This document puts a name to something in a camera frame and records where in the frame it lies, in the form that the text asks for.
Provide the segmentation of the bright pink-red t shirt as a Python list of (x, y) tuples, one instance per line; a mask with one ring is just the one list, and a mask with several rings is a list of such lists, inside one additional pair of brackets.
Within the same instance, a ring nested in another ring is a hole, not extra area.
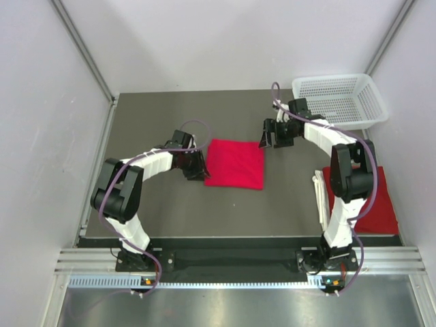
[(213, 139), (208, 146), (207, 187), (264, 188), (265, 153), (257, 142)]

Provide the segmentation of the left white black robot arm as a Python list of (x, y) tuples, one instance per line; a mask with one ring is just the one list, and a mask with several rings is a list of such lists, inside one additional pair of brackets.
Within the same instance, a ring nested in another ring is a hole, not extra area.
[(195, 136), (175, 130), (163, 146), (129, 159), (105, 160), (91, 195), (90, 204), (119, 236), (121, 254), (140, 270), (154, 263), (151, 239), (138, 217), (143, 182), (179, 169), (188, 181), (210, 177)]

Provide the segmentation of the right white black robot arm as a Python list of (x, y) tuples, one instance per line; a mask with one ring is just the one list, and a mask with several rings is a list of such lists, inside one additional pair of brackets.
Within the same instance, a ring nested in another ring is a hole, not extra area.
[(304, 98), (287, 104), (274, 99), (276, 118), (263, 122), (261, 149), (293, 146), (297, 137), (313, 143), (330, 156), (330, 187), (334, 204), (330, 221), (320, 239), (317, 255), (305, 258), (302, 267), (336, 268), (352, 256), (354, 228), (375, 201), (377, 163), (370, 140), (363, 140), (312, 114)]

